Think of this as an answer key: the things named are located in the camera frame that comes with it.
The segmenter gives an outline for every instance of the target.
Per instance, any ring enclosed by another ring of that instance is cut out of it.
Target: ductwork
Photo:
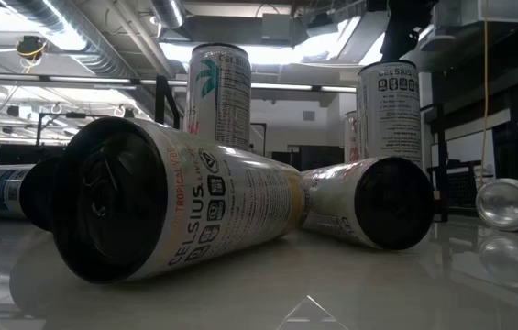
[[[150,6],[164,28],[178,28],[185,22],[185,8],[180,0],[150,0]]]
[[[14,15],[38,26],[49,42],[62,50],[82,50],[90,55],[74,55],[74,60],[95,75],[116,78],[137,78],[96,27],[69,0],[0,0]],[[153,113],[154,96],[139,86],[122,91]]]

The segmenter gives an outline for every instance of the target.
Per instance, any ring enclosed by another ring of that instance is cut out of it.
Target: celsius can
[[[57,248],[94,283],[132,280],[280,237],[299,226],[300,173],[144,120],[102,118],[61,157]]]
[[[232,45],[211,43],[193,49],[187,83],[188,133],[248,150],[250,62]]]
[[[49,196],[57,158],[37,165],[0,165],[0,217],[27,218],[49,230]]]
[[[304,229],[399,250],[419,243],[432,225],[432,187],[409,160],[363,159],[302,175],[310,195]]]
[[[489,226],[518,231],[518,180],[497,179],[477,193],[477,213]]]
[[[344,117],[344,162],[349,163],[358,160],[357,148],[357,112],[347,112]]]
[[[358,159],[395,156],[422,167],[420,94],[409,61],[378,62],[357,78]]]

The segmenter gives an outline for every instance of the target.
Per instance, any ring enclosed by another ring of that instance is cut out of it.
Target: palm tree logo
[[[220,70],[215,65],[215,63],[211,60],[202,60],[202,64],[207,67],[207,69],[200,71],[195,77],[195,81],[208,77],[209,79],[205,81],[204,87],[202,87],[202,98],[208,95],[215,89],[215,108],[218,107],[218,79],[220,75]]]

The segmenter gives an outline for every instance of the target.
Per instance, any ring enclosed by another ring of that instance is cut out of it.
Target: glossy white floor
[[[101,286],[67,269],[50,234],[1,220],[0,329],[518,329],[518,235],[477,223],[435,225],[401,253],[298,232]]]

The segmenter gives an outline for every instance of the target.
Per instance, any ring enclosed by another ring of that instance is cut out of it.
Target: white wall
[[[304,122],[303,111],[314,111],[315,121]],[[267,151],[287,151],[288,146],[328,146],[327,108],[316,101],[252,100],[250,122],[267,124]],[[250,143],[262,152],[262,139],[250,130]]]

